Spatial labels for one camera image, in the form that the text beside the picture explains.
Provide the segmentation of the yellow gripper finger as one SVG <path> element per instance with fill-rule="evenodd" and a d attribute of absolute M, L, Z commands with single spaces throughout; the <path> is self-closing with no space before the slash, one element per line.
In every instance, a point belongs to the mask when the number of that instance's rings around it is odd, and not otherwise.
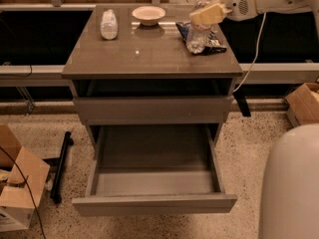
<path fill-rule="evenodd" d="M 191 12 L 189 18 L 195 25 L 213 25 L 222 22 L 229 13 L 223 4 L 215 3 Z"/>

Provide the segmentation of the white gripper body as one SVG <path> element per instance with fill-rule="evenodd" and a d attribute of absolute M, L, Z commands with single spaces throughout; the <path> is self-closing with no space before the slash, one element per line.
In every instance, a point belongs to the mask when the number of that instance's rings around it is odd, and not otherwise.
<path fill-rule="evenodd" d="M 228 10 L 227 18 L 233 21 L 244 21 L 255 18 L 258 13 L 255 0 L 222 0 Z"/>

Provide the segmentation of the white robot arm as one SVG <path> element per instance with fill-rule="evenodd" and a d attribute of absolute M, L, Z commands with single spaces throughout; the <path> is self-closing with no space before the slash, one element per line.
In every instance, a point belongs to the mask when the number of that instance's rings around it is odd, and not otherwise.
<path fill-rule="evenodd" d="M 319 12 L 319 0 L 219 0 L 190 14 L 194 24 L 251 19 L 268 12 Z M 319 122 L 315 83 L 287 96 L 299 126 L 282 135 L 266 162 L 258 239 L 319 239 Z"/>

